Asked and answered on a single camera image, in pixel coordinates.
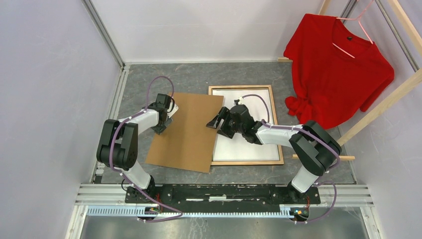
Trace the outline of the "glossy photo print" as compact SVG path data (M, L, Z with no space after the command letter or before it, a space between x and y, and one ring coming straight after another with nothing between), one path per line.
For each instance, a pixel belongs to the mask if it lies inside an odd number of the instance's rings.
M254 120L264 119L269 123L277 122L272 90L269 87L248 88L212 88L209 93L223 96L223 106L232 108L234 101L245 95L241 103L245 104ZM236 133L232 139L218 134L215 140L212 165L255 165L283 164L280 146L257 145L247 142L241 134Z

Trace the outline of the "black wooden picture frame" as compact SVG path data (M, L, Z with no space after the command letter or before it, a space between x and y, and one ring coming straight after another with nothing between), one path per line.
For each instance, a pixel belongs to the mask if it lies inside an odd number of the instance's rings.
M209 95L223 105L208 126L217 131L213 166L283 165L280 145L264 144L257 136L262 120L277 123L270 85L210 86Z

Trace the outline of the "brown frame backing board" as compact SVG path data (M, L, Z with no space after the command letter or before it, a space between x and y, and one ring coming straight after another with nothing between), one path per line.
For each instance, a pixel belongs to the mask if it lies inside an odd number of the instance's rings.
M172 123L153 137L145 162L152 165L208 173L216 130L206 125L223 106L222 96L175 93L179 107Z

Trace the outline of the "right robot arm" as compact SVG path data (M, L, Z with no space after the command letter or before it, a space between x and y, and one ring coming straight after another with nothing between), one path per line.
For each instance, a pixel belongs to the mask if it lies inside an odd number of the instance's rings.
M341 146L313 120L293 126L274 125L255 120L247 106L235 105L221 108L206 126L227 138L238 133L252 144L292 148L302 164L287 185L287 195L293 203L302 202L316 180L340 162Z

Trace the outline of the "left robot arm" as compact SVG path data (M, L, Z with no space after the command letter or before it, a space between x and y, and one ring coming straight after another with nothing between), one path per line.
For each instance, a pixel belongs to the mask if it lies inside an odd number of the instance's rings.
M138 136L151 129L162 134L173 121L171 116L178 110L174 99L158 94L146 109L121 120L107 119L104 122L97 149L97 161L119 173L137 196L145 203L156 198L155 182L137 161Z

